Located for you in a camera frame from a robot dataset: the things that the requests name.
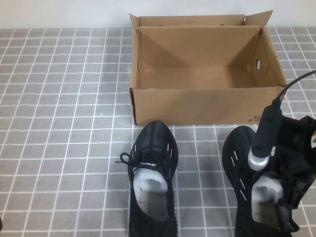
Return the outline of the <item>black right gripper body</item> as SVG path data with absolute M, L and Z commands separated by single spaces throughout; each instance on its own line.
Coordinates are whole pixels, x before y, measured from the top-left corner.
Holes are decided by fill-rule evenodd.
M 282 116 L 276 140 L 274 169 L 280 178 L 295 178 L 313 183 L 316 179 L 316 149 L 312 136 L 316 120 L 305 116 L 300 120 Z

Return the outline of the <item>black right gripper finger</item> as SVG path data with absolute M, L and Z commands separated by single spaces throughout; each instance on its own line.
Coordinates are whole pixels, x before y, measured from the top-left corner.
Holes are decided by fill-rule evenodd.
M 313 175 L 297 174 L 294 176 L 293 208 L 297 209 L 301 199 L 313 184 Z
M 285 206 L 298 206 L 298 164 L 293 160 L 280 160 L 277 168 L 282 185 L 282 203 Z

